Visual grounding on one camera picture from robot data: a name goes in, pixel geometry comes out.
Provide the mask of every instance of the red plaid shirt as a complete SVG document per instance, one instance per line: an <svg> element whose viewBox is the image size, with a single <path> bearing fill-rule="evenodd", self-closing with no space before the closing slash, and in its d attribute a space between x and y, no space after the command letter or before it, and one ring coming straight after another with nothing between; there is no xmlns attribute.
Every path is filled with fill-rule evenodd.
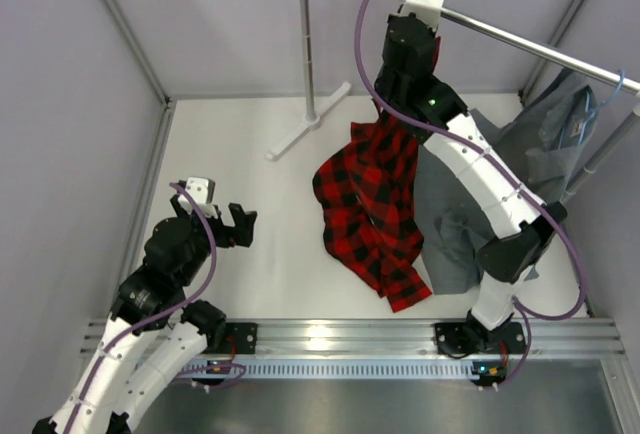
<svg viewBox="0 0 640 434"><path fill-rule="evenodd" d="M351 142L313 177L327 252L393 312L431 295L412 266L424 241L413 220L417 162L418 142L383 111L375 123L352 123Z"/></svg>

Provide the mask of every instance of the white wall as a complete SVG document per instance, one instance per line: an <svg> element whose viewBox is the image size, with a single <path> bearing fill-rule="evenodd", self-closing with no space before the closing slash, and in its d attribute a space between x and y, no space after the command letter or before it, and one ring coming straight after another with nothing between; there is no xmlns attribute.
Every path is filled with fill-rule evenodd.
<svg viewBox="0 0 640 434"><path fill-rule="evenodd" d="M562 49L613 71L624 68L640 79L639 0L589 0ZM550 80L553 73L545 76ZM593 82L599 100L613 88ZM617 126L638 102L621 94L601 111L589 150ZM590 298L597 311L613 316L640 379L640 127L585 183L569 205L569 227L587 266Z"/></svg>
<svg viewBox="0 0 640 434"><path fill-rule="evenodd" d="M98 0L0 0L0 418L31 432L104 315L160 106Z"/></svg>
<svg viewBox="0 0 640 434"><path fill-rule="evenodd" d="M163 85L175 94L291 94L303 89L298 0L118 0ZM356 83L353 28L361 0L311 0L319 91ZM546 41L568 0L447 0L452 9ZM369 72L380 64L385 22L397 9L374 0L363 42ZM438 74L464 91L518 90L534 59L443 22Z"/></svg>

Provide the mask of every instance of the robotic arm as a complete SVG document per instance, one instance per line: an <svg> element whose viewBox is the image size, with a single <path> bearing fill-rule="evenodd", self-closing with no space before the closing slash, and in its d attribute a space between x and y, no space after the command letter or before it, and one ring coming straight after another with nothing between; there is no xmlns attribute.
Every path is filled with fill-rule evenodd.
<svg viewBox="0 0 640 434"><path fill-rule="evenodd" d="M205 214L217 247L251 245L257 213L245 213L239 204L230 204L235 226L225 226L212 204L213 181L191 177L179 184ZM185 300L183 288L211 254L204 226L187 198L175 195L171 205L176 217L155 226L144 246L142 266L120 285L99 347L78 385L53 417L38 422L34 434L130 433L187 362L221 344L225 314L198 300L184 307L168 339L135 370L168 324L168 316L158 314ZM151 318L155 320L123 335Z"/></svg>
<svg viewBox="0 0 640 434"><path fill-rule="evenodd" d="M442 324L443 335L437 339L441 353L461 357L500 352L500 343L509 341L513 345L516 337L523 339L519 337L521 326L510 322L513 297L549 246L554 231L523 197L530 196L540 205L544 201L522 182L514 189L488 162L486 156L491 155L505 172L516 178L486 142L462 99L433 75L443 2L406 0L399 14L389 16L383 65L375 91L406 116L468 139L483 149L478 154L455 140L405 124L418 142L460 180L487 216L495 234L478 252L484 275L476 304L466 322ZM566 218L560 203L545 208L556 222Z"/></svg>

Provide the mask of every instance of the vent grille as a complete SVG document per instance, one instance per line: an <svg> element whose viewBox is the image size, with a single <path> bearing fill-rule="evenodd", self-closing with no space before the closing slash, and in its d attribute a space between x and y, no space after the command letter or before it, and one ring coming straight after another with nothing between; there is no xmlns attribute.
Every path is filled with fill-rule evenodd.
<svg viewBox="0 0 640 434"><path fill-rule="evenodd" d="M477 379L473 364L449 361L289 361L242 360L246 379ZM194 360L183 371L211 367L206 360ZM198 373L192 378L234 377L240 369L225 369L224 374Z"/></svg>

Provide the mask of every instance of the white floor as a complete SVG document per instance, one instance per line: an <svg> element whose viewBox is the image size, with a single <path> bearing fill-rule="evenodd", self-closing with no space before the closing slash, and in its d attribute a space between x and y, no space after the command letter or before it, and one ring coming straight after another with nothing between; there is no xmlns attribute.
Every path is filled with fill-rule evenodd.
<svg viewBox="0 0 640 434"><path fill-rule="evenodd" d="M514 94L463 96L496 124L520 110ZM180 101L151 206L145 239L160 220L173 215L169 182L189 176L216 181L214 200L230 223L227 204L257 210L254 244L218 251L214 281L203 298L231 318L460 318L477 290L431 296L393 314L385 299L330 257L322 242L323 220L311 179L320 165L349 142L350 122L375 120L368 97L349 97L278 162L267 150L293 128L303 112L301 98ZM192 286L204 278L207 262ZM424 265L416 268L428 281ZM578 295L564 246L555 241L538 265L540 278L527 282L520 298L533 309L560 314Z"/></svg>

